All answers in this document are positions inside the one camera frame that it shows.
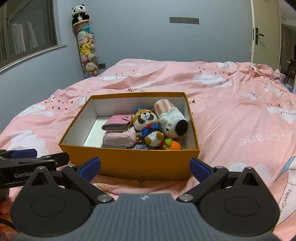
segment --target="door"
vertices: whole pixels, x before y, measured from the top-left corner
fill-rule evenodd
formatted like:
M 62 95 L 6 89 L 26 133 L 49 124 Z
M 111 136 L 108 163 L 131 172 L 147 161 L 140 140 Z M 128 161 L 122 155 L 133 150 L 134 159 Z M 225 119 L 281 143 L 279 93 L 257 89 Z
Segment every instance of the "door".
M 253 41 L 251 62 L 276 70 L 281 52 L 281 16 L 278 0 L 251 0 Z

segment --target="door handle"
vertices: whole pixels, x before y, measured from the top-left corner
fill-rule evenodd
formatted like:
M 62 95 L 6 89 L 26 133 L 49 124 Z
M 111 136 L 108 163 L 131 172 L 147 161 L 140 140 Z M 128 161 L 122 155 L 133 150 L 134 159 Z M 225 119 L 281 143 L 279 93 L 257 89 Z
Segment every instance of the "door handle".
M 258 30 L 258 28 L 256 28 L 256 30 L 255 30 L 255 44 L 258 44 L 258 36 L 262 36 L 262 37 L 264 37 L 264 35 L 263 34 L 260 34 L 259 33 L 259 30 Z

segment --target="pink bedsheet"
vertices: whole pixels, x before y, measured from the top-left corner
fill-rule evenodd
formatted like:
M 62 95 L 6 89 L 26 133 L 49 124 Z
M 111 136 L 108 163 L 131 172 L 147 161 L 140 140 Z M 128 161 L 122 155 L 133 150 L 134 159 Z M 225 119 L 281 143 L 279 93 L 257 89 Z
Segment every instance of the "pink bedsheet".
M 91 95 L 182 91 L 198 132 L 199 158 L 231 171 L 255 167 L 281 209 L 274 233 L 288 241 L 296 234 L 296 97 L 275 79 L 278 71 L 252 63 L 125 59 L 100 77 L 57 90 L 22 111 L 0 135 L 0 148 L 35 148 L 39 156 L 60 152 L 58 141 Z M 194 177 L 185 182 L 139 182 L 100 175 L 93 183 L 115 198 L 119 193 L 163 192 L 176 198 L 198 184 Z M 11 190 L 12 199 L 18 190 Z M 8 213 L 7 207 L 1 208 Z M 1 230 L 10 232 L 7 227 Z

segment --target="pink wallet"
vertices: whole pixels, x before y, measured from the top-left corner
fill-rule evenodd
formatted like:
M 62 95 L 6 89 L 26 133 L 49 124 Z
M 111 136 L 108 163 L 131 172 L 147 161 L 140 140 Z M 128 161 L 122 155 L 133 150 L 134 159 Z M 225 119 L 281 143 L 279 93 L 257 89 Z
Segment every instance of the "pink wallet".
M 107 132 L 103 136 L 103 144 L 131 147 L 136 143 L 136 139 L 136 130 L 132 126 L 125 132 Z
M 124 132 L 131 124 L 132 114 L 113 115 L 103 126 L 104 131 Z

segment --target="blue gripper pad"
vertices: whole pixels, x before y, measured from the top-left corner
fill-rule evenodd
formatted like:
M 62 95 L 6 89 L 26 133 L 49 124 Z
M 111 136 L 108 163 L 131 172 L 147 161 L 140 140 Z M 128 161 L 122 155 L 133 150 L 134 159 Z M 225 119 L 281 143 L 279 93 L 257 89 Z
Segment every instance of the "blue gripper pad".
M 191 174 L 201 183 L 213 173 L 213 168 L 206 165 L 202 161 L 191 158 L 189 162 L 189 169 Z
M 35 149 L 15 150 L 11 154 L 11 158 L 36 158 L 37 151 Z
M 80 169 L 79 175 L 90 182 L 100 172 L 101 160 L 98 157 L 93 157 L 78 168 Z

